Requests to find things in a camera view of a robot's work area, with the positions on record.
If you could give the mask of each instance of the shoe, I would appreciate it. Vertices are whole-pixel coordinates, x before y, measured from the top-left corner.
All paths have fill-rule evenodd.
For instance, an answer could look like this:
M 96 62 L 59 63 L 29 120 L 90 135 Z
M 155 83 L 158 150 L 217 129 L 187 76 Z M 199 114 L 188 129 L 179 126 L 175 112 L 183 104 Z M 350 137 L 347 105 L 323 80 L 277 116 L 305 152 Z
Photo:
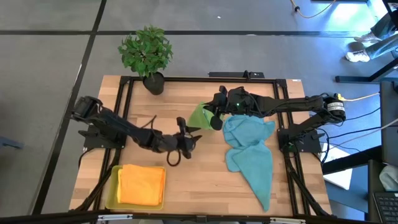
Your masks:
M 362 35 L 361 37 L 354 37 L 355 41 L 361 42 L 361 43 L 377 43 L 381 41 L 380 38 L 376 37 L 372 32 Z
M 365 50 L 359 50 L 356 52 L 348 52 L 346 54 L 346 58 L 350 62 L 368 62 L 371 59 Z

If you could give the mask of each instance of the yellow towel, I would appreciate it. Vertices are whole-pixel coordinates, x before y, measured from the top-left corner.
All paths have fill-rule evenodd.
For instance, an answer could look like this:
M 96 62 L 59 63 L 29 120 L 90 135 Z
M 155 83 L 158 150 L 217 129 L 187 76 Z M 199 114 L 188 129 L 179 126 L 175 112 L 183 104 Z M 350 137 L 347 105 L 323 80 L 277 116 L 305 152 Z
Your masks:
M 118 171 L 118 203 L 158 205 L 162 203 L 164 169 L 123 165 Z

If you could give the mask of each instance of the wooden table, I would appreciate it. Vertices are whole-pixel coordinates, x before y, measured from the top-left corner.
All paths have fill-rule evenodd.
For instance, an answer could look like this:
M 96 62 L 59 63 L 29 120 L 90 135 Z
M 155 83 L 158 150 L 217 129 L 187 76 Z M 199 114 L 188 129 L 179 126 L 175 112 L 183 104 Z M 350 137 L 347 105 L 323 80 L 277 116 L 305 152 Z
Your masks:
M 120 76 L 106 75 L 103 78 L 98 98 L 105 107 L 114 108 L 118 92 Z M 157 118 L 154 128 L 164 134 L 178 132 L 176 117 L 181 116 L 188 121 L 189 116 L 201 101 L 211 101 L 213 94 L 220 85 L 227 90 L 244 86 L 245 90 L 262 96 L 274 96 L 272 85 L 263 83 L 200 83 L 200 82 L 166 82 L 163 94 L 154 96 L 143 86 L 142 82 L 134 82 L 128 120 L 132 124 L 142 126 L 154 115 Z M 290 98 L 304 97 L 300 80 L 287 80 Z M 124 88 L 122 107 L 126 97 Z M 301 123 L 308 118 L 308 112 L 293 113 L 295 123 Z M 266 117 L 266 121 L 275 121 L 277 116 Z M 225 153 L 231 149 L 223 138 L 222 131 L 199 130 L 193 133 L 203 135 L 192 152 L 191 159 L 181 160 L 177 167 L 166 163 L 166 153 L 156 154 L 141 149 L 127 138 L 125 149 L 122 150 L 120 164 L 135 164 L 140 166 L 164 166 L 167 169 L 164 207 L 159 211 L 134 211 L 149 213 L 176 214 L 208 214 L 208 215 L 277 215 L 291 216 L 292 208 L 289 198 L 287 176 L 282 153 L 279 151 L 277 135 L 266 141 L 266 146 L 272 152 L 273 174 L 271 205 L 268 212 L 262 210 L 261 204 L 253 194 L 249 184 L 240 172 L 229 172 L 225 164 Z M 94 188 L 100 175 L 103 161 L 103 149 L 96 149 L 84 156 L 77 175 L 70 208 L 76 208 Z M 315 200 L 322 208 L 331 213 L 322 169 L 319 161 L 309 153 L 301 153 L 301 161 L 305 183 Z M 298 209 L 303 213 L 300 191 L 296 186 Z M 101 208 L 107 198 L 108 186 L 103 190 Z

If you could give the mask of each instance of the gray floor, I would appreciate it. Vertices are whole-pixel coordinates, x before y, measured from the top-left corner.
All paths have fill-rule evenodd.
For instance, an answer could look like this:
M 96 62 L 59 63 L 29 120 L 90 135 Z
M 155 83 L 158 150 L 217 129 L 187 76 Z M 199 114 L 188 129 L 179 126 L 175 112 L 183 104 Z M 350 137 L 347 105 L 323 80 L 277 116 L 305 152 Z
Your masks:
M 99 4 L 99 0 L 3 0 L 0 30 L 91 30 Z M 326 5 L 306 0 L 297 4 L 308 15 Z M 291 9 L 288 0 L 113 0 L 105 7 L 99 29 L 133 30 L 153 24 L 166 30 L 367 31 L 375 23 L 375 15 L 366 4 L 335 4 L 310 20 L 292 15 Z M 103 75 L 132 74 L 120 62 L 117 46 L 121 38 L 96 37 L 79 95 L 96 96 Z M 333 78 L 336 75 L 368 76 L 392 60 L 391 54 L 386 54 L 368 63 L 348 62 L 343 58 L 345 52 L 364 47 L 352 43 L 351 38 L 235 35 L 171 35 L 168 38 L 175 57 L 164 75 L 205 77 L 215 71 L 260 71 L 269 78 L 301 79 L 308 95 L 328 91 L 355 98 L 377 92 L 378 85 L 340 84 Z M 0 35 L 0 136 L 25 144 L 22 150 L 0 149 L 0 217 L 28 212 L 87 41 L 85 35 Z M 378 97 L 347 103 L 347 117 L 359 116 L 377 107 Z M 379 126 L 379 120 L 379 113 L 375 113 L 361 121 L 347 122 L 341 128 L 324 128 L 334 136 Z M 68 209 L 83 144 L 77 131 L 85 128 L 74 121 L 70 123 L 45 203 L 46 213 Z M 380 142 L 380 136 L 373 134 L 346 146 L 362 150 Z M 333 212 L 343 214 L 338 210 L 345 208 L 335 206 L 338 205 L 334 205 Z

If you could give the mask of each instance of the black plant pot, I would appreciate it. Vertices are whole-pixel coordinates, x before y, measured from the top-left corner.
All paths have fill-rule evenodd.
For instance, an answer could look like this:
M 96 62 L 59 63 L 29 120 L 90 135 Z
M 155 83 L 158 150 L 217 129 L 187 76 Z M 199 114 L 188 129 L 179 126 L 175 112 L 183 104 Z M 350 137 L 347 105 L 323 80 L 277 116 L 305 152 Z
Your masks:
M 144 86 L 153 95 L 159 95 L 163 93 L 164 89 L 164 76 L 160 72 L 155 72 L 150 77 L 144 77 Z

